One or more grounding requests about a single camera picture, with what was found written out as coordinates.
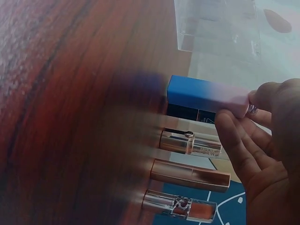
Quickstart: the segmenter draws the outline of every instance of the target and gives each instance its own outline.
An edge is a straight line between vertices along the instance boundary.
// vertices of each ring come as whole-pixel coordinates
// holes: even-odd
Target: glass surface
[[[174,0],[178,49],[233,57],[261,58],[253,0]]]

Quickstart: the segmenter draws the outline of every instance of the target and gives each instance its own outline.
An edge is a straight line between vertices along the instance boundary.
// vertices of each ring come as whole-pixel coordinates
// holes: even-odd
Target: red wood grain
[[[0,3],[1,224],[151,224],[173,0]]]

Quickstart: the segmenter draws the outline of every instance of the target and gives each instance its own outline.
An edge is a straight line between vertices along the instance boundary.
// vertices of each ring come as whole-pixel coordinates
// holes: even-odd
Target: lipstick
[[[154,160],[150,178],[165,183],[216,192],[225,192],[230,185],[230,173],[161,159]]]
[[[159,148],[201,157],[219,158],[229,160],[225,151],[221,151],[222,144],[217,136],[164,128]]]
[[[212,223],[217,204],[183,196],[147,190],[142,209],[188,221]]]
[[[168,103],[186,108],[217,113],[230,110],[235,117],[255,114],[257,109],[249,103],[249,91],[222,83],[173,75],[167,89]]]

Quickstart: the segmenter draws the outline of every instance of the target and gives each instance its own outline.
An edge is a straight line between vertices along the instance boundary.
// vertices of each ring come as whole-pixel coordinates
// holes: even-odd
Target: white line pattern
[[[221,218],[221,216],[220,216],[220,213],[219,213],[219,207],[220,207],[221,205],[225,204],[226,202],[228,202],[228,201],[230,201],[230,200],[232,200],[232,199],[234,199],[234,198],[236,198],[236,197],[239,197],[239,196],[241,196],[241,195],[244,195],[244,194],[245,194],[245,192],[240,193],[240,194],[235,195],[235,196],[232,196],[232,197],[226,199],[225,201],[221,202],[221,203],[217,206],[217,217],[219,217],[219,220],[220,220],[220,222],[221,222],[222,225],[224,225],[224,223],[223,223],[223,220],[222,220],[222,218]]]

